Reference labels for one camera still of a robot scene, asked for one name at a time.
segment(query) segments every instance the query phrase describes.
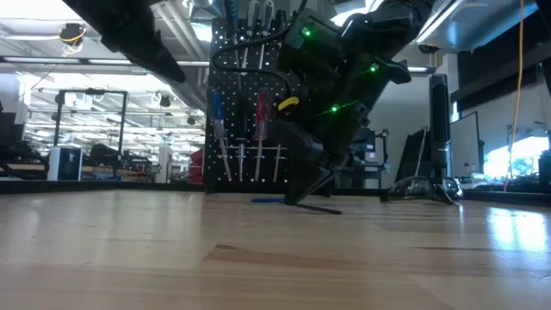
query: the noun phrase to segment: black cable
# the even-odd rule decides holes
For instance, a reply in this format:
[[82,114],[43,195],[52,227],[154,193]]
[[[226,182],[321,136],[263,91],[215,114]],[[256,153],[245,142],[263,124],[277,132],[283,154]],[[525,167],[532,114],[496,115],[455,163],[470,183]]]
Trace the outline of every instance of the black cable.
[[308,3],[308,0],[302,0],[302,2],[300,3],[300,7],[299,7],[299,15],[306,8],[307,3]]
[[247,68],[236,68],[236,67],[231,67],[231,66],[224,66],[224,65],[221,65],[220,63],[218,63],[218,58],[220,57],[220,55],[222,53],[232,52],[232,51],[238,50],[240,48],[260,47],[260,46],[262,46],[266,43],[270,43],[271,41],[279,40],[280,38],[283,38],[289,32],[290,29],[291,29],[291,27],[289,26],[289,27],[283,29],[280,33],[272,34],[271,36],[268,36],[268,37],[263,38],[261,40],[254,40],[252,42],[245,42],[245,43],[240,43],[240,44],[237,44],[237,45],[234,45],[234,46],[230,46],[230,47],[228,46],[228,47],[221,48],[220,50],[213,53],[213,57],[211,58],[211,63],[213,64],[215,69],[220,70],[220,71],[258,73],[258,74],[265,74],[265,75],[270,75],[270,76],[275,77],[275,78],[279,78],[283,81],[283,83],[285,85],[285,92],[286,92],[287,98],[289,98],[289,97],[291,97],[291,86],[290,86],[289,81],[287,80],[287,78],[285,76],[283,76],[281,73],[275,72],[275,71],[269,71],[269,70],[247,69]]

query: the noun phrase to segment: black frame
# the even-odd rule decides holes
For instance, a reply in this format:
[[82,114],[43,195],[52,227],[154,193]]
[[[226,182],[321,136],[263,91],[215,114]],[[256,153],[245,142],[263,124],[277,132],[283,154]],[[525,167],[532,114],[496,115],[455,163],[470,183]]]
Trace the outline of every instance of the black frame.
[[105,95],[116,94],[122,95],[122,111],[121,111],[121,130],[119,132],[119,154],[122,154],[122,143],[124,137],[124,123],[127,118],[127,105],[128,105],[128,92],[123,90],[60,90],[58,100],[58,112],[55,119],[55,133],[53,135],[53,146],[57,146],[59,143],[59,125],[61,123],[61,114],[63,106],[65,105],[65,94],[77,93],[86,95]]
[[479,173],[484,173],[484,149],[480,145],[479,112],[474,111],[473,113],[465,115],[465,116],[463,116],[463,113],[460,112],[459,120],[453,121],[453,122],[449,123],[449,125],[451,126],[452,124],[455,124],[456,122],[461,121],[462,119],[468,118],[471,115],[474,115],[474,117],[476,117],[476,139],[478,140],[478,145],[479,145],[479,171],[478,172]]

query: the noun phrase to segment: wooden surface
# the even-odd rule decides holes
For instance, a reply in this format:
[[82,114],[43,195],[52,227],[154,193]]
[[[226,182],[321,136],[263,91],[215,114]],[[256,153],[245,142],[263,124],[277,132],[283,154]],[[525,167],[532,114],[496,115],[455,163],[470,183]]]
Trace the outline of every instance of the wooden surface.
[[16,171],[43,171],[44,165],[43,164],[8,164],[8,167],[16,170]]
[[0,196],[0,308],[549,309],[551,208]]

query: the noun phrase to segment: yellow cable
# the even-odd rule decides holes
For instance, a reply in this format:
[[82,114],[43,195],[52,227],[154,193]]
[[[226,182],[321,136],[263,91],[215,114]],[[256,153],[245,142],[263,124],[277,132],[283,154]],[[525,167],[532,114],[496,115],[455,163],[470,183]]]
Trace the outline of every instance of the yellow cable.
[[72,39],[63,39],[61,36],[59,37],[63,42],[73,42],[74,40],[78,40],[82,37],[84,37],[84,35],[86,34],[86,31],[88,31],[88,29],[85,29],[83,30],[83,32],[79,35],[77,35],[76,37],[72,38]]
[[61,55],[61,58],[65,58],[67,55],[72,55],[72,53],[69,53],[70,50],[72,50],[72,48],[77,44],[76,41],[72,42],[72,46],[69,47],[68,50],[65,51],[65,53],[63,53],[63,55]]
[[518,121],[518,107],[520,106],[520,95],[523,87],[523,56],[524,56],[524,0],[520,0],[520,33],[518,38],[518,83],[517,83],[517,106],[515,107],[515,120],[513,121],[513,139],[511,142],[511,151],[509,152],[509,170],[507,171],[507,177],[505,178],[505,186],[503,191],[507,192],[509,186],[509,172],[511,172],[511,178],[513,178],[513,146],[515,145],[515,139],[517,138],[517,121]]

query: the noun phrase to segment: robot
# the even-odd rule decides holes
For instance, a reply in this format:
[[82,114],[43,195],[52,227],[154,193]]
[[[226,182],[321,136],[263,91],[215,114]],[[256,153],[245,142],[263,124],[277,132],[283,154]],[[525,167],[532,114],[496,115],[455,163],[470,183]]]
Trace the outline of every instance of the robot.
[[[112,50],[165,78],[185,80],[153,30],[146,0],[64,1],[103,34],[102,41]],[[435,2],[386,0],[375,12],[352,15],[338,28],[305,9],[307,0],[302,0],[280,33],[226,47],[213,55],[217,70],[280,78],[287,98],[296,96],[300,101],[292,114],[278,116],[269,126],[270,138],[288,149],[292,162],[286,204],[297,204],[339,171],[357,164],[350,150],[356,132],[368,124],[368,115],[389,82],[412,80],[406,61],[392,59],[419,35]],[[278,69],[300,78],[306,86],[300,94],[291,93],[280,72],[241,69],[217,61],[222,53],[281,39]]]

